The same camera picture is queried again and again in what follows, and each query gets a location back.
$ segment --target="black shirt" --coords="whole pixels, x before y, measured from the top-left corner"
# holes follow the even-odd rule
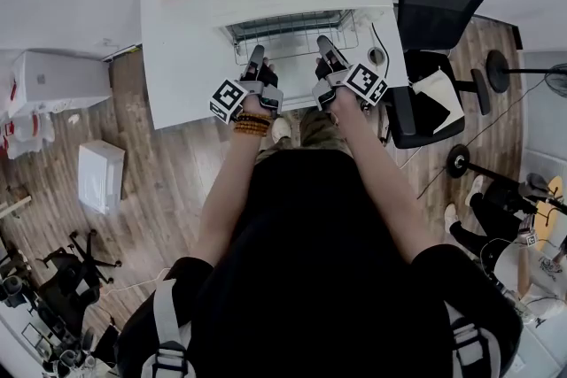
[[[177,279],[180,326],[192,320],[187,355],[199,378],[450,377],[444,301],[502,339],[517,318],[454,246],[405,263],[353,160],[334,150],[279,151],[257,165],[226,256],[215,269],[181,258],[167,278]],[[123,377],[139,376],[157,350],[151,304],[116,345]]]

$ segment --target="chair armrest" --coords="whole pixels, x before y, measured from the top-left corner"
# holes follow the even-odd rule
[[[387,107],[390,130],[393,135],[416,135],[414,110],[409,97],[409,87],[394,87],[388,89],[391,106]]]

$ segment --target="backpack strap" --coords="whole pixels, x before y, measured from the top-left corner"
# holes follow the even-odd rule
[[[500,346],[496,337],[468,321],[445,302],[453,330],[453,377],[498,378],[501,371]]]
[[[153,296],[153,317],[158,331],[159,348],[144,364],[143,378],[195,378],[195,369],[185,359],[190,341],[190,327],[183,332],[175,315],[173,287],[175,279],[160,282]]]

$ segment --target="cardboard box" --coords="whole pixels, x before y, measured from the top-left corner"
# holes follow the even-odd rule
[[[120,207],[124,150],[104,141],[79,148],[79,200],[103,214]]]

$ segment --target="fan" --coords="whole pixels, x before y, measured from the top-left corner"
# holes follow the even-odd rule
[[[499,50],[491,50],[486,58],[486,75],[496,93],[504,93],[510,85],[511,74],[545,74],[548,87],[559,96],[567,98],[567,64],[555,65],[549,69],[510,69],[508,60]]]

